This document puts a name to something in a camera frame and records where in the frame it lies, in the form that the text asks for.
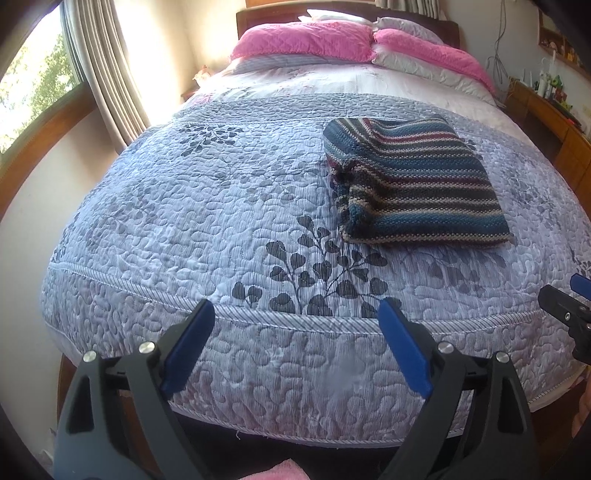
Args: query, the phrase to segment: pink pillow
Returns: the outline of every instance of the pink pillow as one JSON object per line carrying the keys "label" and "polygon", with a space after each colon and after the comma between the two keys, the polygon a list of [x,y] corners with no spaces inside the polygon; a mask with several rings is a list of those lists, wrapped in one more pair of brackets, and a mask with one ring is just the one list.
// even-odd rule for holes
{"label": "pink pillow", "polygon": [[271,53],[311,53],[356,62],[371,61],[372,28],[328,20],[257,25],[247,30],[230,59]]}
{"label": "pink pillow", "polygon": [[492,93],[495,93],[495,84],[486,73],[486,70],[468,52],[447,45],[435,45],[393,28],[374,32],[374,39],[377,43],[392,51],[410,55],[478,80]]}

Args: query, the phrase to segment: green foliage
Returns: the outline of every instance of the green foliage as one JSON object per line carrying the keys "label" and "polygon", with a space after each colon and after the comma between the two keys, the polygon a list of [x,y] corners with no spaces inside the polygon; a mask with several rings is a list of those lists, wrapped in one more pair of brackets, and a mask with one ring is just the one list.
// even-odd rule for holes
{"label": "green foliage", "polygon": [[45,70],[31,95],[30,121],[72,90],[77,83],[70,68],[62,34],[57,37],[51,53],[45,57],[45,64]]}
{"label": "green foliage", "polygon": [[7,128],[0,131],[0,151],[2,152],[12,145],[40,113],[77,84],[61,34],[57,37],[51,53],[43,60],[43,66],[33,88],[30,92],[23,94],[22,86],[19,89],[18,84],[30,75],[27,72],[29,67],[35,68],[28,64],[30,62],[31,55],[28,47],[23,45],[0,80],[0,106],[8,111],[25,113],[24,121],[20,116],[21,125],[7,125]]}
{"label": "green foliage", "polygon": [[23,46],[0,81],[0,104],[10,110],[14,109],[16,105],[15,99],[10,94],[14,91],[13,87],[17,84],[19,75],[22,75],[27,70],[27,64],[23,61],[27,53],[27,46]]}

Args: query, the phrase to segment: striped knit sweater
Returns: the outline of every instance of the striped knit sweater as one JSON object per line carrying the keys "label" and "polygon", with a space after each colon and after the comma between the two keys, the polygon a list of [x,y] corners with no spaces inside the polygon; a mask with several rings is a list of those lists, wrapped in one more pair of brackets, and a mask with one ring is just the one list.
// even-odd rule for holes
{"label": "striped knit sweater", "polygon": [[346,242],[495,245],[509,238],[486,170],[441,116],[338,118],[324,149]]}

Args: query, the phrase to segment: curtain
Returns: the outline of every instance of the curtain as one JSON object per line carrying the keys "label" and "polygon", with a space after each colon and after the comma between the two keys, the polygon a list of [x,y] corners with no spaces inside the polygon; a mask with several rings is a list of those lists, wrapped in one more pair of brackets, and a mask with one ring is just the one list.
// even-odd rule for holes
{"label": "curtain", "polygon": [[439,18],[439,0],[375,0],[378,7]]}
{"label": "curtain", "polygon": [[76,48],[74,46],[74,39],[72,38],[72,31],[68,27],[68,19],[66,15],[66,8],[64,3],[60,3],[60,23],[61,23],[61,31],[63,32],[64,37],[64,46],[66,48],[66,52],[68,54],[68,63],[70,64],[70,68],[74,72],[76,79],[79,82],[84,82],[86,77],[84,77],[84,71],[82,70],[82,65],[80,64],[80,59],[76,54]]}
{"label": "curtain", "polygon": [[129,71],[113,0],[65,0],[68,32],[117,153],[150,121]]}

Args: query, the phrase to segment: wall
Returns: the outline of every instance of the wall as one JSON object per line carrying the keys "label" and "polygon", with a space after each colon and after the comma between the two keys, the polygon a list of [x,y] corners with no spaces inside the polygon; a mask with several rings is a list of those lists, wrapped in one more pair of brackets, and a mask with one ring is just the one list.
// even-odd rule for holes
{"label": "wall", "polygon": [[[441,0],[441,7],[449,20],[460,25],[463,47],[483,65],[495,54],[495,41],[499,33],[501,0]],[[529,0],[506,0],[507,30],[501,40],[499,56],[510,76],[526,78],[532,72],[534,81],[539,77],[542,58],[550,57],[538,46],[538,9]],[[582,105],[591,107],[591,83],[582,75],[556,61],[568,94],[567,102],[574,105],[574,113],[585,124],[591,119],[582,113]],[[502,88],[507,89],[505,82]]]}
{"label": "wall", "polygon": [[238,41],[236,12],[246,8],[245,0],[180,2],[197,67],[205,64],[221,71],[228,65],[228,56]]}
{"label": "wall", "polygon": [[34,453],[56,427],[61,358],[41,319],[41,281],[67,221],[115,157],[95,110],[41,160],[0,222],[0,402]]}
{"label": "wall", "polygon": [[153,125],[165,122],[199,70],[181,0],[115,0],[115,7],[146,113]]}

